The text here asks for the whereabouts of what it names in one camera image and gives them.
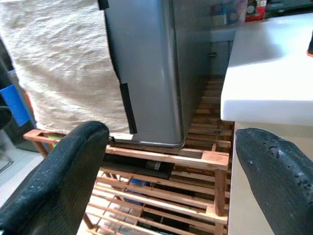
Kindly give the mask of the grey mini fridge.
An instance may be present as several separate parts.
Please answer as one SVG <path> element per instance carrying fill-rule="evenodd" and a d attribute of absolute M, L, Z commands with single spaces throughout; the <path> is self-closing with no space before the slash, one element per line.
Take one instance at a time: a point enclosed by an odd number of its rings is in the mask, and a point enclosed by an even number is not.
<path fill-rule="evenodd" d="M 213 1 L 108 0 L 102 10 L 133 141 L 181 147 L 202 80 L 225 75 L 242 23 L 214 26 Z"/>

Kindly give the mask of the wooden wine rack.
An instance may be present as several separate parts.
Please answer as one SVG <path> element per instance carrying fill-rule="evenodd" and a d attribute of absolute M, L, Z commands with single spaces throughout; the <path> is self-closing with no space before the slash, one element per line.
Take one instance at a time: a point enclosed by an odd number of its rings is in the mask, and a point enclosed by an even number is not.
<path fill-rule="evenodd" d="M 112 135 L 83 221 L 88 235 L 227 235 L 232 122 L 222 75 L 202 80 L 181 147 Z"/>

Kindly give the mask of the cream cabinet side panel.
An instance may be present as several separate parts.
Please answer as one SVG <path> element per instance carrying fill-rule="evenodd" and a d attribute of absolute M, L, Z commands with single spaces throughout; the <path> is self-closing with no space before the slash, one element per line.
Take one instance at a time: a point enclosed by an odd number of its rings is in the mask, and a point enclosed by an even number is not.
<path fill-rule="evenodd" d="M 233 141 L 228 235 L 274 235 L 251 191 Z"/>

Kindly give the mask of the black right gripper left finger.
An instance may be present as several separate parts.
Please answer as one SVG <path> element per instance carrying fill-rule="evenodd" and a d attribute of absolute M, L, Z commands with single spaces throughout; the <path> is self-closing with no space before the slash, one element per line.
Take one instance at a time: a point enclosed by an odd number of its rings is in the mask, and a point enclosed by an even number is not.
<path fill-rule="evenodd" d="M 76 235 L 109 140 L 108 127 L 75 127 L 0 207 L 0 235 Z"/>

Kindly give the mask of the blue printed box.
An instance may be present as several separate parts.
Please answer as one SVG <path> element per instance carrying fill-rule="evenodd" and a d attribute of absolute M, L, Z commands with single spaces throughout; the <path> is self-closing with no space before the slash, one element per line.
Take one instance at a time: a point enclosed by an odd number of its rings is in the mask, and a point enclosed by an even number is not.
<path fill-rule="evenodd" d="M 210 19 L 214 26 L 241 24 L 246 18 L 247 0 L 214 0 Z"/>

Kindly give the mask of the black orange object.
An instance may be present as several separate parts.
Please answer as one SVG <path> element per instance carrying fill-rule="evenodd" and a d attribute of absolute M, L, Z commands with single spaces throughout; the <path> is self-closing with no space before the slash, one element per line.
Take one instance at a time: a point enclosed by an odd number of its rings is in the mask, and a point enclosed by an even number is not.
<path fill-rule="evenodd" d="M 312 37 L 311 37 L 311 40 L 307 49 L 307 55 L 310 57 L 313 57 L 313 32 L 312 32 Z"/>

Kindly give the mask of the orange plastic bin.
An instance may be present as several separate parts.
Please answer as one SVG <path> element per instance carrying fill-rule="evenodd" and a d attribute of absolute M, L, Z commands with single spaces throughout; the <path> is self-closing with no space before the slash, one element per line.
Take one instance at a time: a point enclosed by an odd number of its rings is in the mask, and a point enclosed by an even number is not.
<path fill-rule="evenodd" d="M 31 117 L 31 122 L 33 124 L 34 127 L 37 127 L 36 125 L 36 120 L 35 120 L 35 117 L 34 117 L 34 112 L 33 112 L 33 108 L 32 108 L 32 105 L 31 105 L 31 101 L 29 99 L 29 96 L 26 92 L 24 92 L 24 98 L 26 100 L 26 103 L 27 103 L 27 106 L 28 106 L 28 109 L 29 109 L 29 115 Z"/>

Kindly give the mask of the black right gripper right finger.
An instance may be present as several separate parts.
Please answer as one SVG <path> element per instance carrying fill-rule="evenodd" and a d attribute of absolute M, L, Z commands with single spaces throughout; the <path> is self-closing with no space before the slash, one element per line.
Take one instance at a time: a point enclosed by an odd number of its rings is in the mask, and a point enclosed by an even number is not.
<path fill-rule="evenodd" d="M 313 235 L 313 161 L 293 142 L 259 128 L 239 129 L 236 153 L 275 235 Z"/>

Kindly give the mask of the beige woven cloth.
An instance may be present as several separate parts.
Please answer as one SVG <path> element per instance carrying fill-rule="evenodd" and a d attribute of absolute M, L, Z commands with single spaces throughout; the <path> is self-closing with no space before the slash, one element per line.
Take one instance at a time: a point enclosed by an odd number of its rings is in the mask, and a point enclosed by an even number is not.
<path fill-rule="evenodd" d="M 105 26 L 97 0 L 0 0 L 0 37 L 39 129 L 96 120 L 129 133 Z"/>

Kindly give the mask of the red printed box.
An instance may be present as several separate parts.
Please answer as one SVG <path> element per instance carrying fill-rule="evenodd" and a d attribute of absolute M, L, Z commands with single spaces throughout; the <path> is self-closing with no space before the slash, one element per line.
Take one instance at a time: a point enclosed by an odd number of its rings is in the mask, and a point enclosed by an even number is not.
<path fill-rule="evenodd" d="M 260 21 L 266 12 L 267 0 L 247 0 L 245 22 Z"/>

